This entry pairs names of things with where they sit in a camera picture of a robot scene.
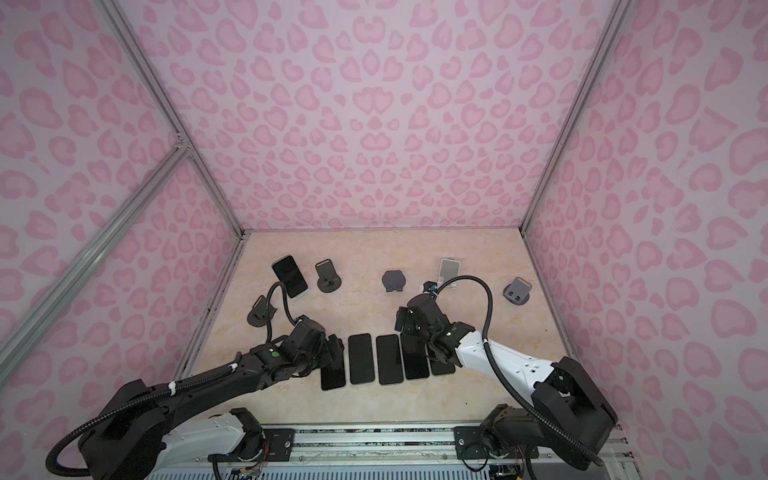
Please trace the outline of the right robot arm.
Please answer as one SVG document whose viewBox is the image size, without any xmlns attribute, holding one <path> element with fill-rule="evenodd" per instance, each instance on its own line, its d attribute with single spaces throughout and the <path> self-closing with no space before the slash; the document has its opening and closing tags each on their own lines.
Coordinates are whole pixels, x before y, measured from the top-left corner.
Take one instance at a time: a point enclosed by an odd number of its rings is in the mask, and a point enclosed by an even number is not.
<svg viewBox="0 0 768 480">
<path fill-rule="evenodd" d="M 513 404 L 497 405 L 481 422 L 480 443 L 491 456 L 547 448 L 569 466 L 603 466 L 600 451 L 617 415 L 584 367 L 570 357 L 534 358 L 490 339 L 492 302 L 480 330 L 452 322 L 436 295 L 422 293 L 396 313 L 395 329 L 419 339 L 435 360 L 486 374 Z"/>
</svg>

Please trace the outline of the blue-edged smartphone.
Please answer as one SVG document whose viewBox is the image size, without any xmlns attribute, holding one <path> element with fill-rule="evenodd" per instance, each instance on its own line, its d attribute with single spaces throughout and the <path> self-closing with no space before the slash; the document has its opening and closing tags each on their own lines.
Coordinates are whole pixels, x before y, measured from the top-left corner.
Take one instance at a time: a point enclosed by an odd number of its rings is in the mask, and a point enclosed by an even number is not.
<svg viewBox="0 0 768 480">
<path fill-rule="evenodd" d="M 348 339 L 350 382 L 353 385 L 375 380 L 372 337 L 369 333 L 351 335 Z"/>
</svg>

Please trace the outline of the grey-edged smartphone front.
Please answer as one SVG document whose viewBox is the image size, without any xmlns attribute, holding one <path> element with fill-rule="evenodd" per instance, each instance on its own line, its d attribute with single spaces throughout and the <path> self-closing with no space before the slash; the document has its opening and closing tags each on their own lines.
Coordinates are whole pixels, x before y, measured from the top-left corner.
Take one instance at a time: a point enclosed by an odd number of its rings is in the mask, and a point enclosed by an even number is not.
<svg viewBox="0 0 768 480">
<path fill-rule="evenodd" d="M 405 379 L 428 378 L 430 367 L 424 342 L 417 336 L 402 333 L 400 343 Z"/>
</svg>

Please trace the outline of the green-edged smartphone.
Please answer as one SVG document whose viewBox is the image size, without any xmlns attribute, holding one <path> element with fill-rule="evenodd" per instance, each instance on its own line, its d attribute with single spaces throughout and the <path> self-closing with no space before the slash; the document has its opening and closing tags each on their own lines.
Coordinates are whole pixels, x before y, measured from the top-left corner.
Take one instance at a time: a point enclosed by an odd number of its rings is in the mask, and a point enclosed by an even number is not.
<svg viewBox="0 0 768 480">
<path fill-rule="evenodd" d="M 430 372 L 433 376 L 450 375 L 456 371 L 456 367 L 452 363 L 444 363 L 437 359 L 429 360 Z"/>
<path fill-rule="evenodd" d="M 286 255 L 272 263 L 271 269 L 287 289 L 287 296 L 295 299 L 308 291 L 307 281 L 292 255 Z"/>
</svg>

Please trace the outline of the pink-edged smartphone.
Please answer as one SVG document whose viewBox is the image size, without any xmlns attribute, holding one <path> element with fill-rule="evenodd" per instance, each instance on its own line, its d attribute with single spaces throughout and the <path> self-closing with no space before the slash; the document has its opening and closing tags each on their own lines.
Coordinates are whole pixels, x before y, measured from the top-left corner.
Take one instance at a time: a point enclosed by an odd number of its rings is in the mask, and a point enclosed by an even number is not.
<svg viewBox="0 0 768 480">
<path fill-rule="evenodd" d="M 380 385 L 399 384 L 404 381 L 400 341 L 396 334 L 376 338 L 378 379 Z"/>
</svg>

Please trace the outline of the dark round front phone stand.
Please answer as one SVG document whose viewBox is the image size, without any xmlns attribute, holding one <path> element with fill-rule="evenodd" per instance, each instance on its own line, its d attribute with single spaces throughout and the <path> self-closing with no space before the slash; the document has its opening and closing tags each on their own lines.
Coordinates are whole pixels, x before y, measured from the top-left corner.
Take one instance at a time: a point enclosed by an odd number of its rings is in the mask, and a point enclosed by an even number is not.
<svg viewBox="0 0 768 480">
<path fill-rule="evenodd" d="M 260 295 L 252 305 L 247 314 L 247 323 L 255 328 L 266 327 L 274 317 L 277 309 L 267 300 L 264 295 Z"/>
</svg>

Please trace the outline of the silver smartphone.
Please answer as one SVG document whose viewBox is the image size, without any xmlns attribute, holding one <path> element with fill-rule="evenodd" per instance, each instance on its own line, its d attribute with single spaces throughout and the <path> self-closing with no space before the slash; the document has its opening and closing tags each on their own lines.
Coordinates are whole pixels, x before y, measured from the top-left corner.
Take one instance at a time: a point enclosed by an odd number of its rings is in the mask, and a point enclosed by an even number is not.
<svg viewBox="0 0 768 480">
<path fill-rule="evenodd" d="M 321 368 L 321 390 L 330 391 L 343 388 L 346 385 L 346 369 Z"/>
</svg>

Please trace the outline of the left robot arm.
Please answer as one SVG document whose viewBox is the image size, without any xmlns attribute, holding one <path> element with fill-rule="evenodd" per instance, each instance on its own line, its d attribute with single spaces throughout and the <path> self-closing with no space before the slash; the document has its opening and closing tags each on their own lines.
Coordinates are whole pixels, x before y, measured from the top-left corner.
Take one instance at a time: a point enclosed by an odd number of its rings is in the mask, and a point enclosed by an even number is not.
<svg viewBox="0 0 768 480">
<path fill-rule="evenodd" d="M 196 416 L 236 397 L 293 377 L 303 378 L 343 360 L 340 338 L 306 316 L 292 332 L 239 353 L 222 366 L 180 381 L 123 385 L 79 437 L 89 477 L 144 479 L 172 458 L 258 461 L 267 441 L 244 407 L 196 421 Z"/>
</svg>

